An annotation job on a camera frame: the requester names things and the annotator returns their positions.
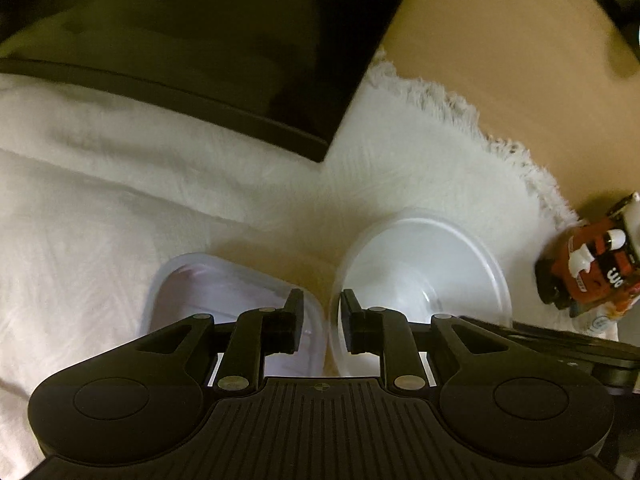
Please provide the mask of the white fringed table cloth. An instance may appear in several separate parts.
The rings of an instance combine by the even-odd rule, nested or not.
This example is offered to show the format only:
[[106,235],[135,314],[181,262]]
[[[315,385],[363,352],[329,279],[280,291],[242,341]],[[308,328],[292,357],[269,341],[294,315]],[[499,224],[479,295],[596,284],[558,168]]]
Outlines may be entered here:
[[1,474],[42,459],[29,395],[64,367],[134,339],[160,266],[188,252],[306,288],[327,306],[372,224],[436,212],[480,238],[515,318],[569,330],[533,265],[577,219],[527,148],[477,110],[377,58],[323,162],[138,101],[1,79]]

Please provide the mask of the panda robot figurine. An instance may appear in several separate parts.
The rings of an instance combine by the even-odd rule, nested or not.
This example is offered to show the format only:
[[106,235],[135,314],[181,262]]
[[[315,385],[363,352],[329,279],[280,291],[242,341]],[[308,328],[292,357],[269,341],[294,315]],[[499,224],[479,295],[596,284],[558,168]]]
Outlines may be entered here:
[[540,300],[573,318],[607,301],[639,298],[639,194],[563,232],[535,263],[535,278]]

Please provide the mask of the white plastic bowl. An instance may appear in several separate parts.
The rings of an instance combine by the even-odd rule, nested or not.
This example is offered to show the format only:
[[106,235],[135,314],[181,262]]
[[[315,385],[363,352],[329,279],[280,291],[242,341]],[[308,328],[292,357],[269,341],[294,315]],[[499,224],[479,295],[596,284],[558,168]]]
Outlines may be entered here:
[[427,324],[435,314],[510,327],[512,301],[497,259],[457,223],[422,209],[394,214],[359,235],[338,267],[330,307],[330,347],[342,376],[374,376],[378,357],[346,348],[340,292],[360,306],[403,313]]

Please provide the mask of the black monitor screen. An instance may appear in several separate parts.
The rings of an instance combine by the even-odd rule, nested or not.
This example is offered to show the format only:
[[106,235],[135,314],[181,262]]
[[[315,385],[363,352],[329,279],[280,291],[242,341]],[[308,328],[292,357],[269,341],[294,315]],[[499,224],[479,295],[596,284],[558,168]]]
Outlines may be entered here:
[[326,158],[402,0],[1,0],[3,73]]

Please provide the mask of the red rectangular foil tray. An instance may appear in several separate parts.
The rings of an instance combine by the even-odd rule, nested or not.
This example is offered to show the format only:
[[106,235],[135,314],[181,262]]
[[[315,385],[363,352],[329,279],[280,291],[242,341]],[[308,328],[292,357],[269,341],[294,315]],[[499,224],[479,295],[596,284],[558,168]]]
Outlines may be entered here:
[[[142,310],[141,336],[188,316],[207,313],[220,325],[241,313],[280,308],[295,286],[218,257],[194,252],[168,260],[152,279]],[[304,292],[304,322],[294,354],[265,360],[267,376],[319,377],[324,374],[328,329],[319,301]]]

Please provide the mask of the red granola cereal bag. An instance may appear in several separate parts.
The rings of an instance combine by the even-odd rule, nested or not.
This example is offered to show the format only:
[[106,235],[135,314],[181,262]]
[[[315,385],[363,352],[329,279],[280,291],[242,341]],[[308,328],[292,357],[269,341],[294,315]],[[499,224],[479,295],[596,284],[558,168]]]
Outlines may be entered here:
[[639,302],[639,298],[607,301],[572,319],[578,334],[617,339],[617,323]]

